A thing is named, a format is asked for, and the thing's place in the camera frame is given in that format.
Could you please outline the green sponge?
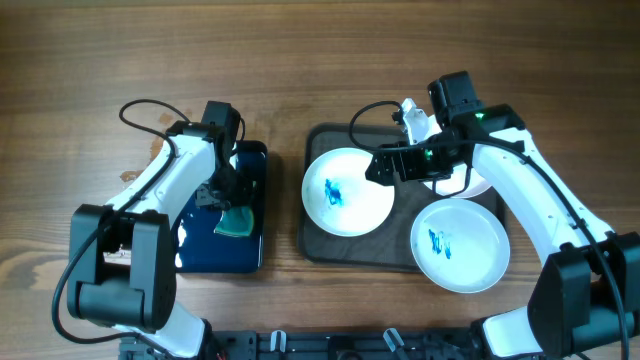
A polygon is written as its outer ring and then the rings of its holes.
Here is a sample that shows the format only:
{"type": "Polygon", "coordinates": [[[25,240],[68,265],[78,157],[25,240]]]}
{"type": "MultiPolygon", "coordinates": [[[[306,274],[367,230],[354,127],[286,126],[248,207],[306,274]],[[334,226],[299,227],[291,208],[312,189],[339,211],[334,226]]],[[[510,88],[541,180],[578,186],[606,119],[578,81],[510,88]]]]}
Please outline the green sponge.
{"type": "Polygon", "coordinates": [[[254,225],[255,217],[250,206],[232,207],[222,212],[214,232],[229,237],[248,237],[254,225]]]}

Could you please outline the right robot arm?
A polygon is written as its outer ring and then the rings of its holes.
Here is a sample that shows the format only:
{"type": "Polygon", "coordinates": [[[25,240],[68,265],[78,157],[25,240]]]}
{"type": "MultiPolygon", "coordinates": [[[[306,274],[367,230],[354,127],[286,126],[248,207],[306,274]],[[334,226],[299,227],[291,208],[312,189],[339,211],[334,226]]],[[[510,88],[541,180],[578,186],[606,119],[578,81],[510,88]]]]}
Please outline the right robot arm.
{"type": "Polygon", "coordinates": [[[476,359],[561,359],[613,342],[623,358],[639,333],[639,236],[619,234],[589,211],[537,150],[508,105],[488,106],[465,71],[428,86],[436,134],[419,135],[416,111],[396,107],[405,142],[373,149],[368,180],[437,182],[457,165],[479,174],[520,222],[542,263],[526,306],[471,327],[476,359]]]}

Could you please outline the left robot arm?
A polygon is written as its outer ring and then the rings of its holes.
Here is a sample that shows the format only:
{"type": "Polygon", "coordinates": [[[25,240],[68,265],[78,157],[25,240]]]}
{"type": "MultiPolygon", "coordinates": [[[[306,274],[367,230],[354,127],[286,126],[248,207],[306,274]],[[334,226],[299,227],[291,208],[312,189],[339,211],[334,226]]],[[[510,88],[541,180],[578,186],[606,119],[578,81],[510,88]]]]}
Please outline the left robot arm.
{"type": "Polygon", "coordinates": [[[54,291],[51,317],[64,329],[60,303],[69,314],[114,334],[95,343],[128,338],[164,359],[221,359],[210,324],[176,301],[172,227],[198,189],[196,205],[221,214],[214,231],[245,237],[252,233],[257,185],[230,160],[244,121],[230,104],[210,101],[201,121],[185,114],[160,137],[160,153],[121,194],[102,206],[84,204],[71,218],[69,262],[54,291]]]}

